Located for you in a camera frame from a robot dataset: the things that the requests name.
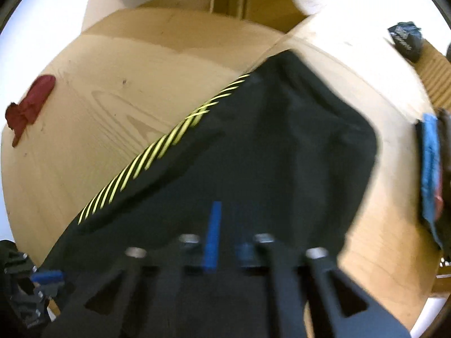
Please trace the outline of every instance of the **wooden table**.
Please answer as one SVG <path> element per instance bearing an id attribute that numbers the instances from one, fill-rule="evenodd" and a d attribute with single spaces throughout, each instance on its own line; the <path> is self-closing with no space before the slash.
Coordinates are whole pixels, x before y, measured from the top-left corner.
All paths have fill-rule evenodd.
<path id="1" fill-rule="evenodd" d="M 85 31 L 43 71 L 56 75 L 56 88 L 15 149 L 12 131 L 3 130 L 3 189 L 19 249 L 41 263 L 80 209 L 148 143 L 290 48 L 377 132 L 377 163 L 340 264 L 412 328 L 439 258 L 417 221 L 413 122 L 431 107 L 413 69 L 385 40 L 372 42 L 369 60 L 357 40 L 332 42 L 320 29 L 313 34 L 315 24 L 309 19 L 282 35 L 150 8 L 116 12 Z"/>

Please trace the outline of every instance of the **stack of clothes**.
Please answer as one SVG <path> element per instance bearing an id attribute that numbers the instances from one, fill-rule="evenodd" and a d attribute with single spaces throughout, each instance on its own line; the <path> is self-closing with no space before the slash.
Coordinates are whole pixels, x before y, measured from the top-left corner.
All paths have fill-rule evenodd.
<path id="1" fill-rule="evenodd" d="M 438 109 L 416 124 L 421 161 L 421 219 L 451 260 L 451 114 Z"/>

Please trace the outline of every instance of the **wooden floor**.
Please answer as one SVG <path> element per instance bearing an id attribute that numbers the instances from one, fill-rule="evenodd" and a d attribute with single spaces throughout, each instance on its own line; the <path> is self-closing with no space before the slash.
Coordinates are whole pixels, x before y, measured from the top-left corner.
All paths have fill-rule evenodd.
<path id="1" fill-rule="evenodd" d="M 150 0 L 140 7 L 213 11 L 213 0 Z M 247 20 L 287 33 L 306 18 L 292 0 L 251 0 Z"/>

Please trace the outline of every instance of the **brown fabric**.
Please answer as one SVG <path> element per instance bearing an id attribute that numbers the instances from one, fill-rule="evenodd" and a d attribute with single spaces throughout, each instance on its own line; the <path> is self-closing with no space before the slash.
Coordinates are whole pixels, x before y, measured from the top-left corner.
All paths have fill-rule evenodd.
<path id="1" fill-rule="evenodd" d="M 451 110 L 451 63 L 427 40 L 420 60 L 414 64 L 434 108 Z"/>
<path id="2" fill-rule="evenodd" d="M 16 147 L 27 124 L 33 124 L 55 87 L 53 75 L 39 76 L 31 85 L 25 98 L 19 103 L 11 103 L 5 112 L 8 127 L 14 131 L 13 147 Z"/>

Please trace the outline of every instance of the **round table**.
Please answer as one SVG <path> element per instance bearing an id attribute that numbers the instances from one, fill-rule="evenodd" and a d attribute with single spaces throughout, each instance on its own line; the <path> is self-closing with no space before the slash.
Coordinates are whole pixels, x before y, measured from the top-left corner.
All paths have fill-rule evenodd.
<path id="1" fill-rule="evenodd" d="M 439 259 L 417 210 L 413 123 L 431 107 L 384 39 L 371 42 L 368 60 L 352 37 L 313 34 L 316 19 L 283 35 L 203 12 L 147 8 L 116 12 L 85 31 L 43 71 L 57 77 L 56 87 L 16 148 L 3 130 L 3 189 L 18 248 L 40 264 L 136 154 L 267 56 L 293 49 L 377 132 L 377 161 L 340 266 L 412 328 Z"/>

